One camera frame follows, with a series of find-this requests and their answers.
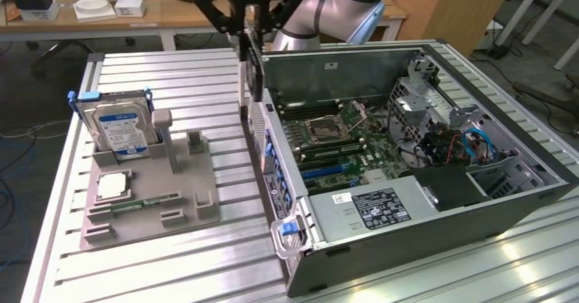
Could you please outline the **black graphics card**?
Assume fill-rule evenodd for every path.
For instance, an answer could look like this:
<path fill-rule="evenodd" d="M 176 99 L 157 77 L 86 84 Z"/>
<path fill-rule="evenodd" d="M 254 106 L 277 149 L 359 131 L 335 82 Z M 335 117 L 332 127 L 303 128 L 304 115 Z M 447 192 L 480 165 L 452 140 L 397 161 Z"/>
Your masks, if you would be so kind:
<path fill-rule="evenodd" d="M 244 63 L 245 84 L 253 102 L 262 101 L 262 33 L 256 5 L 244 7 L 242 30 L 238 35 L 238 58 Z"/>

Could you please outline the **long blue expansion slot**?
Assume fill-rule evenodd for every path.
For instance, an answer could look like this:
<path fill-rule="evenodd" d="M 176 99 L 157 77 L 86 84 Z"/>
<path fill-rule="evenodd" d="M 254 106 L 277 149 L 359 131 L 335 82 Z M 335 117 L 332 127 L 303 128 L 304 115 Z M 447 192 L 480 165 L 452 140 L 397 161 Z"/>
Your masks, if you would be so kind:
<path fill-rule="evenodd" d="M 311 178 L 320 178 L 320 177 L 329 176 L 333 174 L 340 174 L 347 170 L 347 168 L 348 168 L 348 164 L 335 165 L 331 167 L 323 167 L 323 168 L 304 171 L 303 173 L 300 173 L 300 175 L 301 175 L 301 178 L 304 180 L 307 180 Z"/>

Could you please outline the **wooden desk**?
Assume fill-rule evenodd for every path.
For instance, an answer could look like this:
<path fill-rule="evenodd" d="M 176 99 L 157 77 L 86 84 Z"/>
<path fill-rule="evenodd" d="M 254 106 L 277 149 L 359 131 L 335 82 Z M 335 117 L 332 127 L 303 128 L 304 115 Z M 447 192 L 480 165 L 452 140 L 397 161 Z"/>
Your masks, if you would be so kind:
<path fill-rule="evenodd" d="M 141 32 L 153 28 L 185 29 L 213 26 L 192 3 L 180 0 L 145 0 L 145 14 L 140 18 L 114 18 L 97 22 L 78 23 L 72 4 L 76 0 L 56 0 L 60 5 L 54 21 L 8 22 L 5 4 L 0 4 L 0 34 L 24 35 L 26 33 L 122 31 Z"/>

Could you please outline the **white round part on base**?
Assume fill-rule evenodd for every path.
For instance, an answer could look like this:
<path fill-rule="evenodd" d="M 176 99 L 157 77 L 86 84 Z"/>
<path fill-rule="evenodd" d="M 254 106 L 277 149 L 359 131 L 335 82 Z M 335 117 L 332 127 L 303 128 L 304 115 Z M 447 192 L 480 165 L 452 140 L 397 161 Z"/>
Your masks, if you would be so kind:
<path fill-rule="evenodd" d="M 73 10 L 78 23 L 116 18 L 116 12 L 106 0 L 78 0 L 73 3 Z"/>

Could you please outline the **black office chair base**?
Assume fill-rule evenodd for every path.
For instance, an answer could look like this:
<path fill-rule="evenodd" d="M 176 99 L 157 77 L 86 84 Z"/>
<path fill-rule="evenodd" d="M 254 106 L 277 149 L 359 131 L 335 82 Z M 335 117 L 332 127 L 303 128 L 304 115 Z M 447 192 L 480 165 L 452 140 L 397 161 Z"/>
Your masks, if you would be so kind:
<path fill-rule="evenodd" d="M 29 66 L 30 76 L 38 80 L 48 80 L 52 77 L 60 77 L 64 73 L 72 73 L 76 68 L 80 68 L 78 62 L 66 62 L 64 65 L 48 65 L 48 61 L 53 59 L 65 49 L 76 47 L 84 54 L 85 59 L 101 60 L 104 53 L 96 52 L 81 39 L 64 39 L 54 43 L 54 45 L 34 59 Z"/>

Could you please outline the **metal socket cover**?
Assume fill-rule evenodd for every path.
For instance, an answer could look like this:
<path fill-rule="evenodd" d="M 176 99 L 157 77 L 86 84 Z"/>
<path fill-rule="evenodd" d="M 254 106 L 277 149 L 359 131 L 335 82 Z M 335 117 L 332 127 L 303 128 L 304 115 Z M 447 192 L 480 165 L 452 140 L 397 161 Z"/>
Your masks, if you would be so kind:
<path fill-rule="evenodd" d="M 339 111 L 339 120 L 349 135 L 368 134 L 371 126 L 375 125 L 372 113 L 360 100 L 351 101 Z"/>

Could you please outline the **hard disk with blue caddy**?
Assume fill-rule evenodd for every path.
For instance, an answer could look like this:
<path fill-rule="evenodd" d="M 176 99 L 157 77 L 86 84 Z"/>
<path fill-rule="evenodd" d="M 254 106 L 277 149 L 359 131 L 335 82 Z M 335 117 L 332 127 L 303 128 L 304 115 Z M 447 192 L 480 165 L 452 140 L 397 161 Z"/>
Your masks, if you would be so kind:
<path fill-rule="evenodd" d="M 150 155 L 149 146 L 158 143 L 158 134 L 148 88 L 122 92 L 70 91 L 66 99 L 100 152 L 110 151 L 118 161 Z"/>

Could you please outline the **black installed RAM stick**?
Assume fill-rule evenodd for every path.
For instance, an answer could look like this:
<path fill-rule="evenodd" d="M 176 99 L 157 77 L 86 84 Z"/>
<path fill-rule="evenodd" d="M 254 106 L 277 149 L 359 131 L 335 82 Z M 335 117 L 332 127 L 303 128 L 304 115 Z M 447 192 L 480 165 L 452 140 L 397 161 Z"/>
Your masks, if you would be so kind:
<path fill-rule="evenodd" d="M 367 143 L 363 138 L 344 140 L 339 142 L 328 142 L 311 146 L 300 146 L 299 158 L 303 161 L 319 160 L 336 156 L 347 156 L 365 150 Z"/>

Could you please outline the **grey parts rack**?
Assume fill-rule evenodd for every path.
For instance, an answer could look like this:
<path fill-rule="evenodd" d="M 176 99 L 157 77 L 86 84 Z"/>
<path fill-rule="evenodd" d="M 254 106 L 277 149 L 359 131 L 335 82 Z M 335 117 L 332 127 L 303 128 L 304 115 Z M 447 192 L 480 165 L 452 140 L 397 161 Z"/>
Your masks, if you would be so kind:
<path fill-rule="evenodd" d="M 161 141 L 150 145 L 149 157 L 114 161 L 110 152 L 92 155 L 80 249 L 93 251 L 136 243 L 205 227 L 220 221 L 220 204 L 206 138 L 189 132 L 172 139 L 170 111 L 154 110 L 153 127 Z M 126 191 L 120 197 L 100 200 L 97 181 L 105 174 L 126 175 Z M 117 203 L 177 193 L 178 199 L 154 207 L 112 212 Z"/>

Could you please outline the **silver CPU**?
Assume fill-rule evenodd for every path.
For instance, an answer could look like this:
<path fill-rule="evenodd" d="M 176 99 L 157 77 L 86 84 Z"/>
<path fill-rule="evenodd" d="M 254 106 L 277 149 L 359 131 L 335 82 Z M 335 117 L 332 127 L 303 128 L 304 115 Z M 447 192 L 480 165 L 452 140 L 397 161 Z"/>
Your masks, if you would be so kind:
<path fill-rule="evenodd" d="M 100 200 L 120 197 L 126 191 L 126 175 L 124 173 L 105 174 L 97 181 L 97 197 Z"/>

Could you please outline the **green RAM stick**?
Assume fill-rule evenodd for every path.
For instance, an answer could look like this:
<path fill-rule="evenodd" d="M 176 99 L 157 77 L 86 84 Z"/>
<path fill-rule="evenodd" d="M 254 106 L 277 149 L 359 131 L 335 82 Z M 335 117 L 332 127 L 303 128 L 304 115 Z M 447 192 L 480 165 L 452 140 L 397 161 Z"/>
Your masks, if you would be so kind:
<path fill-rule="evenodd" d="M 140 199 L 134 201 L 128 201 L 124 203 L 117 203 L 110 206 L 112 212 L 124 212 L 124 211 L 133 211 L 133 210 L 141 210 L 150 207 L 154 207 L 157 205 L 161 205 L 162 203 L 166 203 L 169 200 L 178 199 L 180 194 L 173 193 L 162 196 L 157 196 L 149 199 Z"/>

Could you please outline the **dark chair base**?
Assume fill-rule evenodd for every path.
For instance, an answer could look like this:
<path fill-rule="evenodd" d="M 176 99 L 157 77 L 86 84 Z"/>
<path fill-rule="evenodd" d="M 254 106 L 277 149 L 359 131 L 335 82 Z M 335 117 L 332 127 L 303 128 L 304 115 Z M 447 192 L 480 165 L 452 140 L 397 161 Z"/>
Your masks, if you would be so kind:
<path fill-rule="evenodd" d="M 564 73 L 564 76 L 569 82 L 569 84 L 563 87 L 569 93 L 564 99 L 553 96 L 549 92 L 536 90 L 533 87 L 523 83 L 513 83 L 512 88 L 517 93 L 517 96 L 521 94 L 528 95 L 565 112 L 579 115 L 579 73 Z"/>

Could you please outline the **blue case latch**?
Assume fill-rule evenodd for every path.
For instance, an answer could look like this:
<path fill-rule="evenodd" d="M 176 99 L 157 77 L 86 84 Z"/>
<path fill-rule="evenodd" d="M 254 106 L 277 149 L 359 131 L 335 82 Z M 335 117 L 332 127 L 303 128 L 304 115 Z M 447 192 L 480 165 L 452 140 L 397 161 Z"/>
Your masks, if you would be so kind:
<path fill-rule="evenodd" d="M 277 228 L 281 237 L 295 235 L 300 232 L 299 224 L 296 221 L 284 222 Z"/>

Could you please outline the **silver perforated disk bay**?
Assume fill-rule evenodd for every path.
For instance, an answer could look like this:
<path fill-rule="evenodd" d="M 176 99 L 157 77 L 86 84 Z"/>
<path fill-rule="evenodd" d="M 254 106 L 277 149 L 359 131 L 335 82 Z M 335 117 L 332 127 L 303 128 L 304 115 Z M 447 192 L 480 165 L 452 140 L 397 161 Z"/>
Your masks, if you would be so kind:
<path fill-rule="evenodd" d="M 481 201 L 500 199 L 519 193 L 537 193 L 540 198 L 559 200 L 567 188 L 557 176 L 540 163 L 517 156 L 485 165 L 471 164 L 465 168 Z"/>

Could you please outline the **open dark PC case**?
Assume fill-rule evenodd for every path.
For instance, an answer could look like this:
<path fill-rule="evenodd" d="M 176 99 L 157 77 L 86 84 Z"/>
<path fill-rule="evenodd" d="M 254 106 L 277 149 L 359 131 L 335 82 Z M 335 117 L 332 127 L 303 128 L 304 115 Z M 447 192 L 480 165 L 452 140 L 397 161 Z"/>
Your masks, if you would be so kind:
<path fill-rule="evenodd" d="M 540 163 L 567 188 L 579 188 L 567 150 L 516 105 L 504 90 L 440 41 L 395 41 L 363 46 L 331 46 L 292 52 L 272 51 L 262 58 L 262 101 L 244 106 L 242 129 L 265 208 L 273 250 L 285 293 L 301 297 L 359 277 L 400 266 L 504 233 L 532 212 L 553 203 L 537 193 L 519 193 L 481 201 L 468 178 L 471 164 L 485 165 L 517 156 Z M 429 192 L 437 214 L 389 232 L 327 243 L 296 161 L 285 139 L 276 104 L 351 101 L 364 98 L 385 106 L 409 61 L 428 58 L 439 67 L 437 89 L 449 99 L 451 129 L 428 132 L 401 148 L 423 156 L 407 171 Z M 296 221 L 300 232 L 281 237 L 281 223 Z"/>

